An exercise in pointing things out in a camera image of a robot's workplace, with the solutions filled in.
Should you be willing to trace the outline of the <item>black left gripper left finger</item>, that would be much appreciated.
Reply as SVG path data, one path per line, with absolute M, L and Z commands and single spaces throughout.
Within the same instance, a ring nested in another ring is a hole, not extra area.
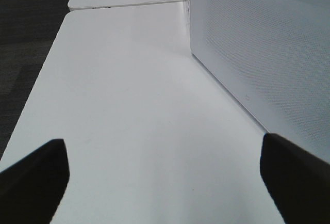
M 1 223 L 50 223 L 70 178 L 63 139 L 43 144 L 1 172 Z

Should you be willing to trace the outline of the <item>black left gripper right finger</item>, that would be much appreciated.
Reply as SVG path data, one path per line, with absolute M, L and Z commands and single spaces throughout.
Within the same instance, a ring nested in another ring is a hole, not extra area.
M 329 223 L 329 164 L 275 133 L 262 140 L 260 175 L 285 223 Z

